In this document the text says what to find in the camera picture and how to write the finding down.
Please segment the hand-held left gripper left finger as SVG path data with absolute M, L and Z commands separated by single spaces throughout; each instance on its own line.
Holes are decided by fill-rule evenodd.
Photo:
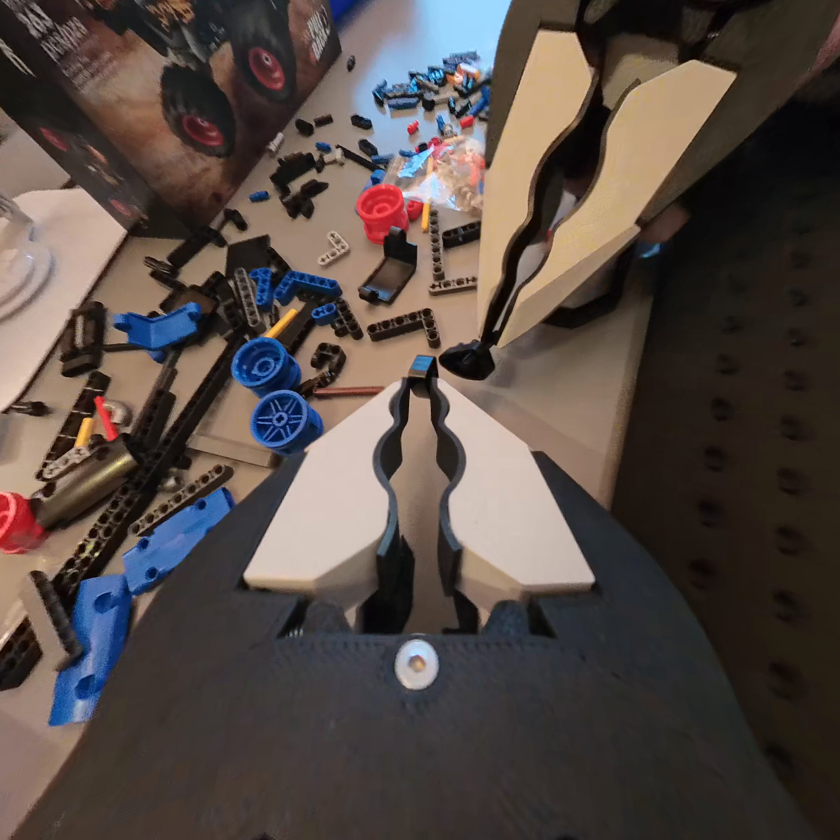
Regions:
M 244 572 L 251 589 L 357 611 L 365 632 L 399 634 L 414 560 L 391 479 L 403 462 L 411 386 L 388 385 L 321 436 L 296 471 Z

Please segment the grey desk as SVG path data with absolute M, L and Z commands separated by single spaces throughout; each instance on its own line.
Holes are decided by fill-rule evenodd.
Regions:
M 342 17 L 339 36 L 343 53 L 355 55 L 348 73 L 337 61 L 306 102 L 301 116 L 310 119 L 330 112 L 331 143 L 356 147 L 349 115 L 358 112 L 374 122 L 373 142 L 394 151 L 406 136 L 405 117 L 377 113 L 373 85 L 403 78 L 408 70 L 438 63 L 451 51 L 475 49 L 492 63 L 509 2 L 462 2 L 455 9 L 443 2 L 359 2 Z M 347 164 L 328 168 L 331 186 L 318 200 L 311 221 L 290 220 L 276 198 L 249 204 L 253 191 L 268 189 L 273 160 L 263 159 L 240 186 L 231 204 L 248 220 L 249 231 L 238 238 L 268 234 L 271 244 L 297 269 L 317 270 L 326 232 L 339 231 L 350 243 L 348 258 L 335 267 L 335 277 L 350 288 L 349 303 L 363 326 L 382 319 L 358 301 L 356 284 L 378 262 L 380 248 L 364 240 L 355 219 L 354 202 L 366 181 L 362 169 Z M 419 244 L 418 270 L 395 304 L 395 313 L 430 303 L 442 330 L 442 349 L 475 337 L 475 293 L 430 299 L 429 253 L 426 237 Z M 152 309 L 162 295 L 141 265 L 143 256 L 163 257 L 172 245 L 158 239 L 126 239 L 91 295 L 113 311 Z M 499 352 L 497 371 L 483 383 L 447 376 L 483 411 L 507 426 L 531 448 L 542 450 L 594 499 L 609 507 L 634 380 L 650 312 L 650 296 L 642 281 L 629 281 L 617 310 L 569 332 L 539 328 Z M 403 336 L 373 344 L 367 339 L 347 342 L 348 361 L 339 386 L 389 385 L 405 374 L 417 354 L 431 353 L 422 336 Z M 216 360 L 222 343 L 212 337 L 189 350 L 177 365 L 173 383 L 175 412 L 194 393 Z M 112 381 L 109 395 L 138 412 L 160 367 L 141 353 L 116 353 L 105 360 Z M 56 435 L 60 422 L 76 400 L 83 379 L 60 375 L 56 352 L 28 386 L 24 399 L 42 401 L 51 416 L 35 419 L 10 416 L 2 447 L 2 490 L 28 496 L 38 485 L 34 473 Z M 201 434 L 253 447 L 248 420 L 256 399 L 235 383 L 220 395 Z M 446 479 L 435 463 L 436 437 L 428 401 L 413 398 L 402 437 L 403 462 L 393 486 L 400 506 L 402 532 L 416 559 L 413 612 L 408 633 L 437 634 L 456 627 L 452 602 L 442 593 L 437 567 L 438 499 Z M 2 622 L 19 606 L 18 586 L 27 571 L 45 565 L 53 571 L 76 547 L 90 519 L 83 519 L 50 538 L 34 555 L 2 558 Z M 56 675 L 39 663 L 24 684 L 2 693 L 2 838 L 10 838 L 66 763 L 87 724 L 51 728 L 48 723 Z

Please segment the clear bag of small pins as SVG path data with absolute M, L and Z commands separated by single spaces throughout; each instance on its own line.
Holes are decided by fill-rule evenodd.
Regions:
M 407 201 L 419 201 L 480 217 L 484 208 L 485 142 L 460 134 L 389 164 L 383 183 Z

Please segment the scattered small pins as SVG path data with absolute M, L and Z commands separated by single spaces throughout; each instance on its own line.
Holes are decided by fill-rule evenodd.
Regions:
M 474 50 L 452 52 L 436 65 L 409 70 L 403 79 L 378 80 L 366 110 L 350 101 L 342 109 L 295 119 L 269 145 L 273 168 L 266 189 L 251 192 L 248 201 L 280 200 L 270 176 L 281 156 L 323 153 L 326 166 L 315 177 L 355 166 L 366 174 L 367 190 L 383 183 L 398 154 L 412 156 L 453 136 L 473 135 L 489 109 L 491 78 L 480 59 Z

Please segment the dark grey nine-hole beam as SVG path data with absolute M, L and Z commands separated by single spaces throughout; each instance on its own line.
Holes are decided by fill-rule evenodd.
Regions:
M 235 470 L 230 465 L 215 465 L 164 499 L 157 507 L 144 513 L 140 519 L 130 525 L 129 535 L 142 538 L 152 533 L 162 523 L 226 485 L 234 474 Z

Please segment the blue rectangular panel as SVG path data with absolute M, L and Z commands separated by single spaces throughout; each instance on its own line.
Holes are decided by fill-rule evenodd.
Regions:
M 139 539 L 122 557 L 131 596 L 162 583 L 234 507 L 231 492 L 225 487 L 216 489 Z

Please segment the red wheel rim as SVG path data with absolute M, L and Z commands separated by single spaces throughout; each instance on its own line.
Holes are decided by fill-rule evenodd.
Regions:
M 392 228 L 407 232 L 410 220 L 403 192 L 396 185 L 373 185 L 360 194 L 355 211 L 359 215 L 364 235 L 375 245 L 383 245 Z
M 16 492 L 1 492 L 1 552 L 25 554 L 38 549 L 49 534 L 36 518 L 30 499 Z

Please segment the black flat clip panel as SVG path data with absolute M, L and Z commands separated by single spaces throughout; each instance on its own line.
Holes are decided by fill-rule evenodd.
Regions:
M 417 251 L 406 231 L 392 226 L 383 240 L 383 258 L 359 286 L 359 298 L 374 306 L 391 306 L 416 272 Z

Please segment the black double connector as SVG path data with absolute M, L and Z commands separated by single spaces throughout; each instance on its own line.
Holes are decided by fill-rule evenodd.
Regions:
M 334 305 L 337 310 L 337 315 L 330 324 L 334 336 L 337 339 L 350 337 L 352 340 L 362 340 L 364 337 L 364 331 L 353 315 L 347 301 L 342 297 L 339 297 L 334 302 Z

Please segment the black L-shaped beam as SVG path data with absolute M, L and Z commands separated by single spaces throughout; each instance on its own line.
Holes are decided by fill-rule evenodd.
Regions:
M 435 350 L 440 347 L 440 332 L 433 309 L 423 308 L 410 311 L 371 323 L 366 328 L 367 336 L 372 342 L 392 340 L 415 332 L 424 335 L 429 348 Z

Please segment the long grey beam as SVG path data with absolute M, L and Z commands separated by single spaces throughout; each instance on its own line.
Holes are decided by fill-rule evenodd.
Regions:
M 248 277 L 245 269 L 237 267 L 234 269 L 230 285 L 237 298 L 241 312 L 249 333 L 258 336 L 265 326 L 264 320 L 256 305 L 256 294 L 253 282 Z

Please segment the black curved panel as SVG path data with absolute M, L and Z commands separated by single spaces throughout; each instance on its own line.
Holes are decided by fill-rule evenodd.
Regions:
M 43 481 L 44 488 L 30 502 L 38 524 L 46 530 L 65 527 L 118 489 L 142 464 L 142 450 L 132 437 L 121 434 L 106 455 L 94 455 L 69 474 Z

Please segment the blue folded panel piece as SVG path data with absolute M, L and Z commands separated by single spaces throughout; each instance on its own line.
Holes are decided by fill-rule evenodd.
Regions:
M 114 314 L 112 326 L 125 333 L 129 344 L 140 347 L 153 361 L 162 364 L 172 347 L 197 334 L 202 318 L 199 304 L 189 302 L 154 318 L 136 312 Z

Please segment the blue curved panel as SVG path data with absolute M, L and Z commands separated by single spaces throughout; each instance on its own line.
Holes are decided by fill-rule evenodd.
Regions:
M 82 654 L 58 673 L 48 724 L 52 728 L 91 719 L 129 631 L 132 595 L 123 574 L 80 583 L 71 616 Z

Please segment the black studded base plate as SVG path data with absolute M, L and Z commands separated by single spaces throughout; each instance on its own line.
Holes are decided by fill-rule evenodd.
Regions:
M 687 203 L 656 258 L 612 510 L 838 838 L 838 98 L 789 102 Z

